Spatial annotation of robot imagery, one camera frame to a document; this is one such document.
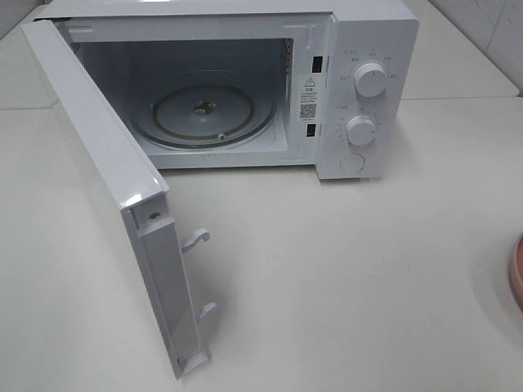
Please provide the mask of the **round white door button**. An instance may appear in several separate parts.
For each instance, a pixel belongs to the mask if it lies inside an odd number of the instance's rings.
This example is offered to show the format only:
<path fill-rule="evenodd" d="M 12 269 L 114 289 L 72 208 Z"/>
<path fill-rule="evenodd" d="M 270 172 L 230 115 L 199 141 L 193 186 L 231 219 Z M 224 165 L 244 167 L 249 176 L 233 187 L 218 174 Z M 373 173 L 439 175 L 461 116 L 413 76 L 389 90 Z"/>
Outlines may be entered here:
<path fill-rule="evenodd" d="M 359 173 L 364 166 L 365 158 L 361 154 L 348 154 L 340 161 L 340 169 L 345 173 Z"/>

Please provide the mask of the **pink round plate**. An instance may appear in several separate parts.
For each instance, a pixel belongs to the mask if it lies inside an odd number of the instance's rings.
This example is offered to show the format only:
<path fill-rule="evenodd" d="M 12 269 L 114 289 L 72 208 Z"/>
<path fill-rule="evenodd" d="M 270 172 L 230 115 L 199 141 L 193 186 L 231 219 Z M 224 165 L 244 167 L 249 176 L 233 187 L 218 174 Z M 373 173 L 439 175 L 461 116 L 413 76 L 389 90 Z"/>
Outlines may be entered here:
<path fill-rule="evenodd" d="M 517 239 L 508 270 L 512 294 L 520 310 L 523 310 L 522 235 Z"/>

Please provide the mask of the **glass turntable tray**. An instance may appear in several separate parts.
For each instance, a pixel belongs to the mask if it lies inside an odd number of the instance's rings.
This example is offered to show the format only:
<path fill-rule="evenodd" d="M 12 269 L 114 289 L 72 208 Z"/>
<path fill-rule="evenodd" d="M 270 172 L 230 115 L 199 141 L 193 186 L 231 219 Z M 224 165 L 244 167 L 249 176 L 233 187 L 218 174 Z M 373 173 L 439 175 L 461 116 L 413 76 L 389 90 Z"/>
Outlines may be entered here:
<path fill-rule="evenodd" d="M 160 145 L 213 149 L 261 131 L 275 115 L 277 93 L 246 74 L 179 73 L 137 87 L 130 119 L 136 131 Z"/>

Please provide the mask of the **white microwave door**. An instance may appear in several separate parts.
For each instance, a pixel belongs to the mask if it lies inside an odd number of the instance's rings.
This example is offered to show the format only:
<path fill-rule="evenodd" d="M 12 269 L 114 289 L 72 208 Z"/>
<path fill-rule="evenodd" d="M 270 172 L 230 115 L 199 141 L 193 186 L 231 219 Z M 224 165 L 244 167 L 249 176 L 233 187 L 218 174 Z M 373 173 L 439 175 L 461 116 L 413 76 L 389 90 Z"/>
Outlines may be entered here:
<path fill-rule="evenodd" d="M 186 241 L 178 239 L 167 182 L 85 70 L 64 28 L 40 20 L 22 31 L 96 218 L 118 255 L 140 270 L 180 379 L 208 361 L 199 323 L 216 305 L 194 310 L 183 255 L 210 234 L 198 229 Z"/>

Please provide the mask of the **white microwave oven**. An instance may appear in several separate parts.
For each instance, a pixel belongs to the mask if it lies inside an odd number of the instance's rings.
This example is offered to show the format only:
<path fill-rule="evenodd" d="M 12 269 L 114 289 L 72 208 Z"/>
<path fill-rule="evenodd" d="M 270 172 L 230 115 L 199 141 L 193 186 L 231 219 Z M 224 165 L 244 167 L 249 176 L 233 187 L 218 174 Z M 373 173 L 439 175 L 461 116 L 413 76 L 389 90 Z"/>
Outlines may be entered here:
<path fill-rule="evenodd" d="M 159 169 L 312 166 L 322 180 L 382 174 L 418 20 L 400 1 L 54 1 L 30 23 L 64 28 L 85 70 Z M 355 71 L 378 62 L 379 96 L 355 89 Z M 261 131 L 213 149 L 160 145 L 136 131 L 129 102 L 146 82 L 194 71 L 259 77 L 276 90 Z M 374 140 L 352 145 L 346 123 L 370 117 Z M 359 173 L 340 169 L 361 154 Z"/>

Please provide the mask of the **white dial knob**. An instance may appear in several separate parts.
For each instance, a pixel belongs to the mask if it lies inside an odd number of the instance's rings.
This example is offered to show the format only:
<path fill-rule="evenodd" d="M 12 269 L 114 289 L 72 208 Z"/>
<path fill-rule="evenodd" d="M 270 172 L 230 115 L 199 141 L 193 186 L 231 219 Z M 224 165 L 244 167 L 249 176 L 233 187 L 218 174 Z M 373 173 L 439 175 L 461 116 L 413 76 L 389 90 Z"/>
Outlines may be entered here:
<path fill-rule="evenodd" d="M 374 121 L 364 115 L 355 116 L 346 123 L 346 136 L 350 144 L 363 146 L 371 143 L 377 133 Z"/>
<path fill-rule="evenodd" d="M 356 91 L 365 98 L 382 94 L 387 86 L 387 74 L 378 62 L 362 64 L 354 74 Z"/>

